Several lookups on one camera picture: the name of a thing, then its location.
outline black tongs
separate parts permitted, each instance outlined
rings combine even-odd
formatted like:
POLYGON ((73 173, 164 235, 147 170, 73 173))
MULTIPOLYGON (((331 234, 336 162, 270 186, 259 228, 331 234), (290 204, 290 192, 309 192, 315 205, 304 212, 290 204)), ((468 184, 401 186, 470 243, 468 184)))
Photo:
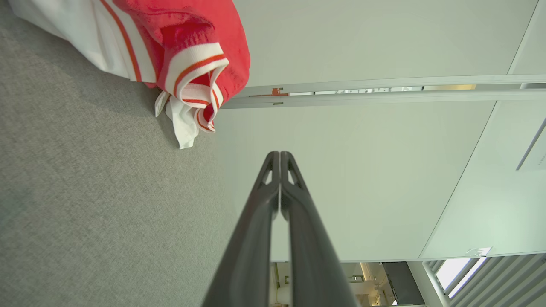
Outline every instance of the black tongs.
POLYGON ((356 307, 298 165, 287 151, 265 158, 203 307, 269 305, 271 221, 279 205, 290 225, 293 306, 356 307))

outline white wall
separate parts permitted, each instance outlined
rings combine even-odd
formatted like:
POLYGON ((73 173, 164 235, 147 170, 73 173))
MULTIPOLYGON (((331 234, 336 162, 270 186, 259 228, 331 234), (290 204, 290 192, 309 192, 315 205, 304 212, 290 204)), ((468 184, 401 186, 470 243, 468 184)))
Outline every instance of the white wall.
MULTIPOLYGON (((417 259, 494 102, 223 109, 215 119, 240 213, 266 154, 291 151, 341 261, 417 259)), ((288 224, 273 222, 273 261, 288 224)))
POLYGON ((544 74, 546 73, 546 0, 540 0, 529 30, 521 42, 521 50, 514 60, 511 74, 544 74))
POLYGON ((516 170, 545 117, 546 101, 497 103, 422 258, 546 251, 546 170, 516 170))
POLYGON ((260 86, 506 74, 537 0, 234 3, 260 86))

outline red and white jacket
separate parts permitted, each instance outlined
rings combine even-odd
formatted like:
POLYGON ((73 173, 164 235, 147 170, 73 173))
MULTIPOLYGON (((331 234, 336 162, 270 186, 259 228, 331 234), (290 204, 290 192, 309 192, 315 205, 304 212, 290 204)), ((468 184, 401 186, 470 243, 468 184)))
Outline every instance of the red and white jacket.
POLYGON ((21 18, 70 41, 99 69, 164 92, 180 148, 214 132, 248 81, 250 55, 232 0, 10 0, 21 18))

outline gray carpet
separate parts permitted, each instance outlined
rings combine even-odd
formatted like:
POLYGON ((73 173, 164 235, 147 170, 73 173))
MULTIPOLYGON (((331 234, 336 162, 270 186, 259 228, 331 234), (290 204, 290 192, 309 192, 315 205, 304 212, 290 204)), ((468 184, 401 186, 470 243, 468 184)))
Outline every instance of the gray carpet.
POLYGON ((199 306, 236 217, 157 94, 0 0, 0 306, 199 306))

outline orange stripe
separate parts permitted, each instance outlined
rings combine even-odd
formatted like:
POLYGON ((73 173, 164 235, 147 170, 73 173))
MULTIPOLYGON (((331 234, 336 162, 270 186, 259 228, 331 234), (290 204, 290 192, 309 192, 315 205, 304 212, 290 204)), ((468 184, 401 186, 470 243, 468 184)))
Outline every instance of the orange stripe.
POLYGON ((225 59, 225 56, 223 54, 211 56, 209 58, 206 58, 206 59, 204 59, 202 61, 199 61, 199 62, 191 65, 190 67, 184 69, 184 71, 180 73, 180 75, 178 76, 178 78, 176 78, 176 81, 174 82, 174 91, 173 91, 174 96, 176 98, 178 98, 176 96, 176 89, 178 88, 178 85, 179 85, 180 81, 182 81, 182 79, 185 76, 187 76, 190 72, 192 72, 192 71, 194 71, 194 70, 196 70, 196 69, 198 69, 200 67, 203 67, 203 66, 205 66, 207 64, 210 64, 210 63, 212 63, 214 61, 223 60, 223 59, 225 59))
POLYGON ((199 99, 184 99, 185 102, 190 102, 190 103, 200 103, 200 104, 204 104, 204 105, 209 105, 208 102, 204 101, 204 100, 199 100, 199 99))
POLYGON ((129 51, 129 57, 131 57, 131 62, 133 63, 133 69, 135 71, 136 80, 138 82, 142 82, 142 76, 140 75, 140 68, 138 66, 137 62, 137 56, 135 55, 135 51, 133 50, 133 45, 131 44, 131 40, 129 40, 129 35, 127 34, 127 31, 125 30, 125 27, 123 26, 123 23, 121 22, 120 18, 117 16, 116 12, 106 3, 105 0, 100 0, 106 10, 112 15, 112 18, 116 21, 117 27, 120 28, 121 35, 123 36, 123 40, 125 41, 125 45, 127 46, 127 51, 129 51))
POLYGON ((218 104, 218 97, 216 97, 216 92, 212 90, 212 94, 214 95, 214 100, 216 101, 216 110, 220 110, 220 105, 218 104))

